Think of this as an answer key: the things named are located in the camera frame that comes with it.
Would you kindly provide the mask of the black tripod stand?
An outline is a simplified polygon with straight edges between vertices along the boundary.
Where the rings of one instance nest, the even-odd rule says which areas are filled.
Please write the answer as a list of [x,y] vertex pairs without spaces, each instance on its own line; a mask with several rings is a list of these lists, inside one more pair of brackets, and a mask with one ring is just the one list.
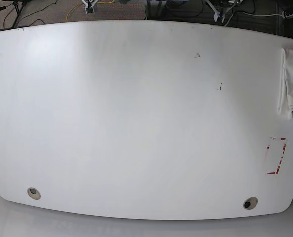
[[23,9],[29,2],[31,2],[31,0],[14,0],[13,1],[14,9],[16,11],[16,17],[11,26],[12,29],[14,29],[17,26],[19,17],[21,16]]

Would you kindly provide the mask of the white printed t-shirt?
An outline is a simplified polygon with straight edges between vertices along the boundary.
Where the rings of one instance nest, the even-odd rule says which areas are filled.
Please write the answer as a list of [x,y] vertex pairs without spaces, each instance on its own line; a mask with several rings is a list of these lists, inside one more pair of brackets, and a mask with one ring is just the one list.
[[293,119],[293,49],[282,49],[277,113]]

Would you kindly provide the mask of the red tape rectangle marking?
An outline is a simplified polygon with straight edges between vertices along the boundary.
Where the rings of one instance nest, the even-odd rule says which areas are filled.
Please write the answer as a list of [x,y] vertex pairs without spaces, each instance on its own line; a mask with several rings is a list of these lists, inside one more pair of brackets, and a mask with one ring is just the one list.
[[264,159],[266,174],[278,174],[286,150],[286,144],[286,138],[270,137]]

